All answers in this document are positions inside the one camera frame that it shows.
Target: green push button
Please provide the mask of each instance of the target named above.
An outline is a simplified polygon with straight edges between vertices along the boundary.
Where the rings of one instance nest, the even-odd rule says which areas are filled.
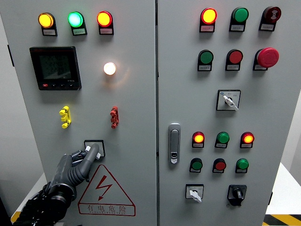
[[[249,12],[246,8],[238,8],[236,9],[233,17],[237,22],[242,23],[249,17]]]
[[[200,60],[203,64],[208,64],[213,60],[213,54],[211,52],[203,52],[200,56]]]
[[[240,168],[241,170],[245,170],[246,168],[249,167],[249,162],[247,159],[239,159],[237,162],[236,162],[236,165],[238,168]]]
[[[221,144],[225,144],[230,140],[229,134],[227,132],[221,132],[217,135],[217,140]]]
[[[203,164],[199,161],[196,161],[192,164],[194,170],[200,170],[203,167]]]

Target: electrical hazard triangle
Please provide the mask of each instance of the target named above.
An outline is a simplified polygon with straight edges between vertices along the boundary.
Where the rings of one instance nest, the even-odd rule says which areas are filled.
[[[78,203],[80,214],[135,216],[136,207],[115,177],[99,165]]]

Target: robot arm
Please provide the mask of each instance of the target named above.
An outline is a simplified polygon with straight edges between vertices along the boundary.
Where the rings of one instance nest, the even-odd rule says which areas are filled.
[[[98,151],[98,144],[93,144],[88,153],[65,154],[52,181],[28,200],[14,226],[53,226],[63,219],[76,199],[76,186],[87,179]]]

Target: lcd display screen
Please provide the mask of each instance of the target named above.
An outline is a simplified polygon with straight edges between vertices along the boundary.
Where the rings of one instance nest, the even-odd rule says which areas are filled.
[[[70,65],[67,56],[41,55],[39,57],[43,79],[71,79]]]

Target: white switch handle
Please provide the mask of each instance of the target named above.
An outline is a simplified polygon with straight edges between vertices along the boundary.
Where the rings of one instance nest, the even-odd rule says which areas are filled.
[[[189,191],[190,192],[190,196],[193,198],[193,200],[201,203],[202,202],[202,199],[201,197],[198,195],[198,192],[194,192],[192,190]]]
[[[222,97],[225,99],[227,105],[229,105],[230,107],[234,108],[235,111],[238,111],[238,108],[236,107],[235,103],[230,98],[227,98],[226,95],[224,95]]]

